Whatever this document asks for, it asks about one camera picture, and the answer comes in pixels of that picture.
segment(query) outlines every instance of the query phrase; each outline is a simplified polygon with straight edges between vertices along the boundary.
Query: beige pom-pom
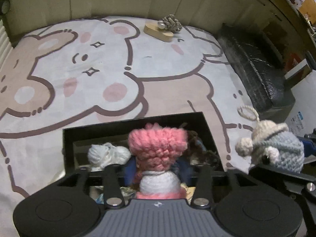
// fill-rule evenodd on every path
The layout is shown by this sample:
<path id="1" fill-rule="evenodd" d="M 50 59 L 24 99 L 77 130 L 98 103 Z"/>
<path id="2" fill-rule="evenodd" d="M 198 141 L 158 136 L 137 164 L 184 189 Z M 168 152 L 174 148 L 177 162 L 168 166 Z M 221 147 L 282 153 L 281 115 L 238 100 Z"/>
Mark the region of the beige pom-pom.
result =
<path id="1" fill-rule="evenodd" d="M 252 140 L 250 138 L 241 138 L 235 146 L 239 156 L 246 157 L 252 153 Z"/>

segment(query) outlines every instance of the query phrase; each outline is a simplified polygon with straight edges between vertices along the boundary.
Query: pink yarn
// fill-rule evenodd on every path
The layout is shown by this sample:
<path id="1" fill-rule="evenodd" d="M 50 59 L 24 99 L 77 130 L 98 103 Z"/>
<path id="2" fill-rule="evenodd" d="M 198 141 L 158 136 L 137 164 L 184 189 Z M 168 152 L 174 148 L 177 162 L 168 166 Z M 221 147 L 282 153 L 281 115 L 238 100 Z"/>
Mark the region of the pink yarn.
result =
<path id="1" fill-rule="evenodd" d="M 187 132 L 177 128 L 161 128 L 157 123 L 147 124 L 146 129 L 130 132 L 128 144 L 143 170 L 168 170 L 187 149 Z"/>
<path id="2" fill-rule="evenodd" d="M 141 192 L 136 193 L 137 199 L 143 200 L 168 200 L 168 199 L 185 199 L 186 190 L 181 187 L 179 192 L 170 192 L 165 194 L 142 194 Z"/>

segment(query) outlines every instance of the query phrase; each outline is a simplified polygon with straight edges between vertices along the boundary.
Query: white logo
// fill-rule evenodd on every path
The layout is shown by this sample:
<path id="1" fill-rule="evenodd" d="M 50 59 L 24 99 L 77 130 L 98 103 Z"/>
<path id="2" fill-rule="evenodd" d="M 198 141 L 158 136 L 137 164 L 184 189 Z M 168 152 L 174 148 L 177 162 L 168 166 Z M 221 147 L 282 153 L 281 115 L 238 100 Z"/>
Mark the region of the white logo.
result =
<path id="1" fill-rule="evenodd" d="M 156 206 L 157 208 L 161 207 L 163 204 L 160 201 L 157 201 L 156 203 L 154 203 L 154 206 Z"/>

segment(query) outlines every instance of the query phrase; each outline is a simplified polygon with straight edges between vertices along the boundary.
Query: pink crochet toy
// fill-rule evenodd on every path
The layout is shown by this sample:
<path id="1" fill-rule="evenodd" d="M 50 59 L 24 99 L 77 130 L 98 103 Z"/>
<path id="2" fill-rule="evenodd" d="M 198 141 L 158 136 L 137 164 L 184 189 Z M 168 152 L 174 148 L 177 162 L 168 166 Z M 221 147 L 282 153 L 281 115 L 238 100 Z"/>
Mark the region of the pink crochet toy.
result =
<path id="1" fill-rule="evenodd" d="M 142 170 L 138 199 L 185 198 L 186 191 L 170 166 L 187 149 L 187 133 L 183 129 L 147 124 L 128 137 L 130 151 Z"/>

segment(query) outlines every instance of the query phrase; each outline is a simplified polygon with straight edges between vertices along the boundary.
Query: blue label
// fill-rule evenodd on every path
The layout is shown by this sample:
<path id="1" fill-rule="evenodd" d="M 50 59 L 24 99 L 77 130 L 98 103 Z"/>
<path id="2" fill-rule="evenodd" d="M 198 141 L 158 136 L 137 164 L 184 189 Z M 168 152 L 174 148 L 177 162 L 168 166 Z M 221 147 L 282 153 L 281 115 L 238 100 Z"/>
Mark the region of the blue label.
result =
<path id="1" fill-rule="evenodd" d="M 299 111 L 298 115 L 300 116 L 301 120 L 303 119 L 302 113 Z"/>

